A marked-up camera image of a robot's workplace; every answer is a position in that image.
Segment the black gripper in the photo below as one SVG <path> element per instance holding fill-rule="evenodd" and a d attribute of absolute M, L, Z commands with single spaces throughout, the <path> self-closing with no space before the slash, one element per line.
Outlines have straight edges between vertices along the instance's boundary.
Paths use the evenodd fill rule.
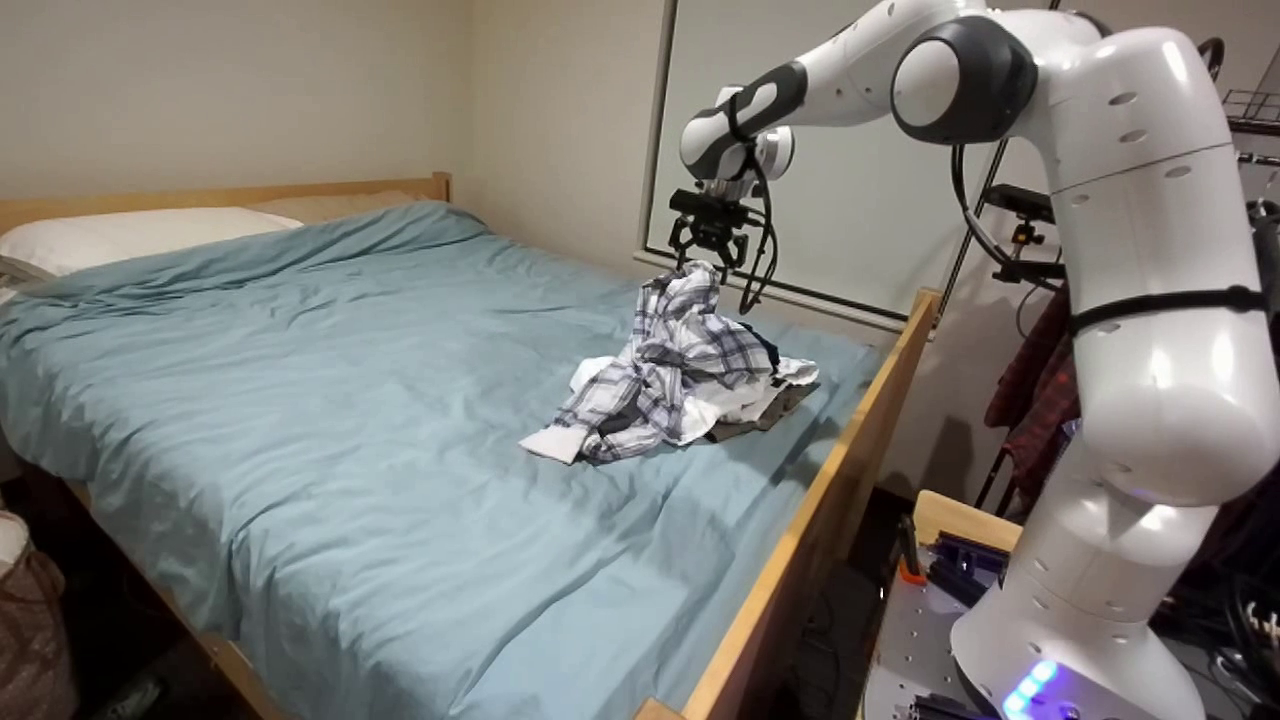
<path fill-rule="evenodd" d="M 727 197 L 677 187 L 668 197 L 677 210 L 668 247 L 689 255 L 693 247 L 716 250 L 724 265 L 739 265 L 747 250 L 747 228 L 758 228 L 758 214 Z"/>

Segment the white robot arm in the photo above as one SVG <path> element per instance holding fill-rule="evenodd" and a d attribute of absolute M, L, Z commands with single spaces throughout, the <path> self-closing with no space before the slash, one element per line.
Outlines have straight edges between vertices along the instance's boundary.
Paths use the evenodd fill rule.
<path fill-rule="evenodd" d="M 1062 245 L 1079 427 L 1003 579 L 947 633 L 1003 720 L 1207 720 L 1153 614 L 1217 511 L 1276 468 L 1276 361 L 1231 130 L 1196 43 L 991 0 L 875 0 L 678 130 L 712 197 L 798 123 L 887 115 L 924 145 L 1020 136 Z"/>

